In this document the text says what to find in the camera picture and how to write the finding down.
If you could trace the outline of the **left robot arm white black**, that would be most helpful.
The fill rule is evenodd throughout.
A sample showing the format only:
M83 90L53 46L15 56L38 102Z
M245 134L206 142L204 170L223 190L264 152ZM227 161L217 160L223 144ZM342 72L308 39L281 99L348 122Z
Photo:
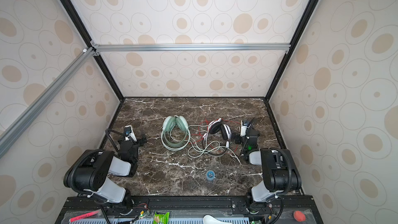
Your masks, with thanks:
M137 138L131 125L123 132L105 130L115 151L86 150L65 173L63 183L74 192L109 204L133 204L129 190L118 186L109 175L133 177L138 169L139 148L147 143L145 133Z

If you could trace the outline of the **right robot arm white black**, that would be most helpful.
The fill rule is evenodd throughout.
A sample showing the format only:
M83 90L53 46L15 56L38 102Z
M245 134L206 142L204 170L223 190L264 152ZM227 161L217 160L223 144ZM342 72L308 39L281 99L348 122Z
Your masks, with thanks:
M240 134L235 143L241 144L240 157L246 162L261 166L262 181L246 194L246 204L267 203L280 196L300 190L301 176L292 154L287 149L260 148L260 132L254 129L256 118L242 120Z

